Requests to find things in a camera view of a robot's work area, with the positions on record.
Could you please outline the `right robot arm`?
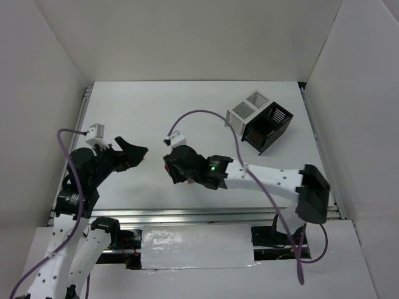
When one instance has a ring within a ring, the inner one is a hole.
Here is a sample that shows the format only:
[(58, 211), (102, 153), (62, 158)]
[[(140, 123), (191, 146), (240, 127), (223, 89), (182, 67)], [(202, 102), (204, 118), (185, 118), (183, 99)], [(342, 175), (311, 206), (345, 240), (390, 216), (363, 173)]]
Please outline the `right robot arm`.
[(305, 164), (301, 169), (278, 169), (242, 164), (238, 159), (214, 155), (208, 158), (187, 145), (163, 157), (165, 170), (174, 184), (193, 181), (210, 190), (242, 189), (280, 196), (291, 205), (277, 217), (275, 230), (295, 233), (306, 223), (327, 221), (330, 184), (319, 169)]

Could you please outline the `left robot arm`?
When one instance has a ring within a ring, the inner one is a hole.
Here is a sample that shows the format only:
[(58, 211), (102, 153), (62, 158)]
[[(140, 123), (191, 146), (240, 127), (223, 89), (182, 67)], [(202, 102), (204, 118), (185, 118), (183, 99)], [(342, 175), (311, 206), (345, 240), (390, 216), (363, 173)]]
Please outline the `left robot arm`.
[(61, 133), (57, 141), (67, 160), (68, 175), (56, 199), (52, 235), (43, 259), (29, 269), (13, 287), (10, 298), (16, 298), (22, 282), (34, 274), (23, 298), (80, 298), (88, 285), (90, 273), (102, 251), (119, 240), (119, 221), (98, 217), (90, 223), (99, 199), (98, 187), (113, 173), (138, 166), (148, 148), (135, 146), (118, 136), (119, 149), (91, 131), (83, 133), (86, 148), (73, 152), (66, 149)]

